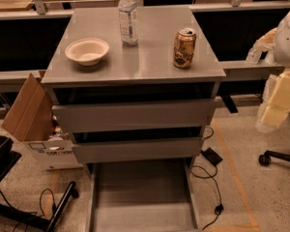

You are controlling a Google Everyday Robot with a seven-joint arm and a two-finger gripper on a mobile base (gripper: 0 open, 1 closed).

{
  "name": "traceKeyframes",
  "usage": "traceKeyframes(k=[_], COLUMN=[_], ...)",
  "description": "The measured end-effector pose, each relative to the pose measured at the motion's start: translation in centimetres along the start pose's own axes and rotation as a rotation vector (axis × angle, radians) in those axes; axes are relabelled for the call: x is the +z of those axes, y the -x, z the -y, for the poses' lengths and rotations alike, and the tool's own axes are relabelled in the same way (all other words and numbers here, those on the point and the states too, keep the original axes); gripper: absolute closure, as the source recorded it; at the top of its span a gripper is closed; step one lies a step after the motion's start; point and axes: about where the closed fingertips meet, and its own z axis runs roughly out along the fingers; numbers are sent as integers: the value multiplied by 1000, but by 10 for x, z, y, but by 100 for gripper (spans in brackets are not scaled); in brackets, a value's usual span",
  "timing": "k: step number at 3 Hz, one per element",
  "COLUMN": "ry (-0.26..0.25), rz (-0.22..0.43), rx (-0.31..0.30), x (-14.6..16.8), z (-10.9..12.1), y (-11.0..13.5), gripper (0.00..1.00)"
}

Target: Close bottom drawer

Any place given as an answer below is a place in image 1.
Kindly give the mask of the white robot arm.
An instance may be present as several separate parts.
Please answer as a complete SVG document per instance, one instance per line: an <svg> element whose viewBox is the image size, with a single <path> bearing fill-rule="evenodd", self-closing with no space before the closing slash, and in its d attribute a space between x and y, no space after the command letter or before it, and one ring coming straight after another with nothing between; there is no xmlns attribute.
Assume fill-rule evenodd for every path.
<svg viewBox="0 0 290 232"><path fill-rule="evenodd" d="M284 70L271 75L266 82L256 128L268 133L276 130L290 114L290 11L278 26L254 44L273 54L274 62Z"/></svg>

